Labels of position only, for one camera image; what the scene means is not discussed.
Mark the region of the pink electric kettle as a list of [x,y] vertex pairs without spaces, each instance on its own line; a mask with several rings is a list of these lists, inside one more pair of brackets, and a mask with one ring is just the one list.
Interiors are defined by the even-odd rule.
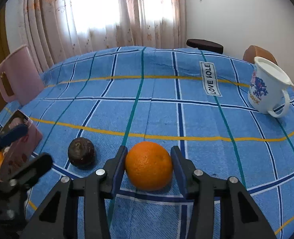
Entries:
[[[9,96],[2,82],[5,75],[13,91]],[[22,106],[35,99],[44,90],[34,59],[27,45],[22,45],[0,63],[0,93],[10,103],[18,101]]]

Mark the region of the orange wooden chair back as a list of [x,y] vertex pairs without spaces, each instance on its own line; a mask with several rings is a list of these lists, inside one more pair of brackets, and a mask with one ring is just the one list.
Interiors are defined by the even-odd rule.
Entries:
[[277,64],[275,57],[270,53],[270,51],[265,50],[256,45],[250,45],[248,47],[248,49],[243,54],[242,60],[254,64],[255,57],[266,58],[267,60],[273,62],[274,64]]

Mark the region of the dark passion fruit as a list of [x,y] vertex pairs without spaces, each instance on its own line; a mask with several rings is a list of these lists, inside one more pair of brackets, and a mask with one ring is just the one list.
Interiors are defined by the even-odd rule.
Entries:
[[94,144],[87,138],[75,138],[67,150],[69,162],[79,169],[90,169],[96,160]]

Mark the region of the half hidden orange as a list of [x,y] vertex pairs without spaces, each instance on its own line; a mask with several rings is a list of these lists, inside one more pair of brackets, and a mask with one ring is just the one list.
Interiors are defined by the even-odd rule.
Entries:
[[139,190],[161,190],[172,180],[172,159],[163,146],[150,141],[135,144],[127,153],[125,170]]

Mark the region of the white mug blue print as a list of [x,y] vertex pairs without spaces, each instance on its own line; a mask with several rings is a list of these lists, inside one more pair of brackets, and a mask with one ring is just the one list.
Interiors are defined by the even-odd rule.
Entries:
[[249,103],[260,113],[282,118],[289,110],[288,88],[294,84],[277,64],[263,57],[254,58],[255,70],[248,90]]

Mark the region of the pink metal tin box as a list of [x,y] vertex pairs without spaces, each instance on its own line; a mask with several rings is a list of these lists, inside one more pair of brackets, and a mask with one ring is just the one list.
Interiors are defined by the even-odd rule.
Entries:
[[32,152],[43,138],[42,133],[33,121],[20,110],[16,110],[0,130],[9,131],[19,124],[27,125],[28,133],[19,140],[12,142],[10,146],[0,150],[4,155],[4,161],[0,167],[1,181],[8,180],[13,173],[28,162]]

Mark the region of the pink floral curtain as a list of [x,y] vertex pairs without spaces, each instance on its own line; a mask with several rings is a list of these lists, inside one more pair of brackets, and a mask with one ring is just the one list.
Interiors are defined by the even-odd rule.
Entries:
[[182,48],[185,0],[10,0],[8,45],[27,45],[39,73],[73,56],[119,46]]

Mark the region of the dark round stool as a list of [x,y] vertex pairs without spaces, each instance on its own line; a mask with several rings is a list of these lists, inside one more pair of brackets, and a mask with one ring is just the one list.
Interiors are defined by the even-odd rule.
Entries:
[[224,47],[222,45],[205,39],[188,39],[186,41],[186,45],[191,48],[211,51],[219,54],[223,54],[224,51]]

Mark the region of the blue plaid tablecloth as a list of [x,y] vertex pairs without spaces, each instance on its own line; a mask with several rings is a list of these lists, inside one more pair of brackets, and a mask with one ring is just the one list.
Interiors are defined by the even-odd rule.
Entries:
[[31,191],[31,217],[63,176],[87,170],[67,158],[70,142],[91,140],[95,169],[120,145],[152,141],[166,150],[178,146],[208,175],[237,177],[256,201],[277,238],[294,232],[294,91],[288,113],[275,119],[248,102],[253,65],[194,49],[139,46],[71,57],[41,78],[44,90],[20,106],[0,111],[0,127],[15,110],[32,118],[43,138],[34,155],[51,154],[54,165]]

